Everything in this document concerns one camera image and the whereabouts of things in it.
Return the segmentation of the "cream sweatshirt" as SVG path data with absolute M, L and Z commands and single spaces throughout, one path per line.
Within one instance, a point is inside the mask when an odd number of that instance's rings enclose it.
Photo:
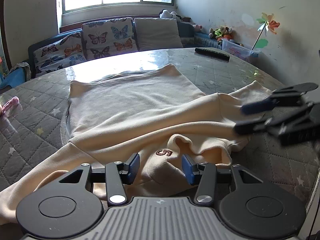
M 1 192 L 1 223 L 16 222 L 18 203 L 82 163 L 106 165 L 140 156 L 128 196 L 167 197 L 189 188 L 181 157 L 217 167 L 231 165 L 231 152 L 248 136 L 234 133 L 245 119 L 242 105 L 267 98 L 259 82 L 229 94 L 206 95 L 173 64 L 140 75 L 70 84 L 71 138 Z

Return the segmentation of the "black remote control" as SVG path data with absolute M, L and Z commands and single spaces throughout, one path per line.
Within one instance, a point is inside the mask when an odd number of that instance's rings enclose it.
M 230 59 L 229 55 L 226 55 L 224 53 L 220 53 L 214 50 L 206 49 L 206 48 L 195 48 L 195 52 L 200 55 L 213 57 L 213 58 L 220 59 L 227 62 Z

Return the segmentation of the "clear plastic storage box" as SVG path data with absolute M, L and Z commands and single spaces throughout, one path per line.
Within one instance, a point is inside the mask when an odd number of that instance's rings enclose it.
M 260 55 L 260 50 L 251 50 L 234 43 L 233 40 L 222 39 L 222 50 L 236 56 L 248 63 L 255 63 Z

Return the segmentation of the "plush toys pile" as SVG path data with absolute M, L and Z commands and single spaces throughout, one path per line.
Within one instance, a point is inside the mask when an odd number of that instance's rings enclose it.
M 210 28 L 209 34 L 210 39 L 216 39 L 217 42 L 220 42 L 222 39 L 233 39 L 233 29 L 230 27 L 219 27 L 217 29 Z

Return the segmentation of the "colourful paper pinwheel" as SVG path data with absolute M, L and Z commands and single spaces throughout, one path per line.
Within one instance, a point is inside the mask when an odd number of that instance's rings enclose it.
M 266 14 L 265 12 L 262 12 L 261 17 L 257 18 L 257 22 L 260 24 L 257 29 L 259 34 L 251 48 L 252 50 L 265 48 L 268 45 L 267 34 L 276 35 L 277 29 L 280 27 L 280 22 L 274 19 L 274 14 Z

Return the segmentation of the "plain beige cushion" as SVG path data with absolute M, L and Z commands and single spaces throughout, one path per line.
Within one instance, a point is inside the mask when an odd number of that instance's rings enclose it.
M 135 18 L 135 30 L 140 51 L 183 48 L 175 19 Z

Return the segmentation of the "white plush toy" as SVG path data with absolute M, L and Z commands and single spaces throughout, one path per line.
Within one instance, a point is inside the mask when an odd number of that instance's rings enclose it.
M 159 13 L 159 18 L 162 18 L 162 19 L 175 19 L 177 22 L 181 22 L 182 21 L 182 17 L 180 15 L 178 15 L 177 12 L 175 12 L 175 11 L 169 12 L 166 9 L 163 9 Z

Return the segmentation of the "blue chair with cloth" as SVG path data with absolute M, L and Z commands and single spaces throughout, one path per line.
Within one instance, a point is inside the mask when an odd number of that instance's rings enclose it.
M 31 70 L 27 62 L 15 64 L 8 74 L 1 73 L 1 89 L 15 88 L 31 79 Z

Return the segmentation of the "left butterfly cushion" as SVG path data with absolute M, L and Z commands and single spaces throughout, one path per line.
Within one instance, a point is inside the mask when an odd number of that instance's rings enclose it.
M 80 32 L 72 33 L 35 50 L 36 77 L 85 62 L 81 38 Z

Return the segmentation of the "butterfly cushion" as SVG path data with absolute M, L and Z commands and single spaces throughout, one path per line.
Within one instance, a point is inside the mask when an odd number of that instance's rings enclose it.
M 85 62 L 81 38 L 80 32 L 72 33 L 35 50 L 36 77 Z
M 130 17 L 85 23 L 82 34 L 87 60 L 138 51 Z

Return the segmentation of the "middle butterfly cushion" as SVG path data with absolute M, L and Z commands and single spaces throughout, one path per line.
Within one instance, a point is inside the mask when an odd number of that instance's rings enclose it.
M 138 51 L 130 17 L 85 23 L 82 34 L 87 60 Z

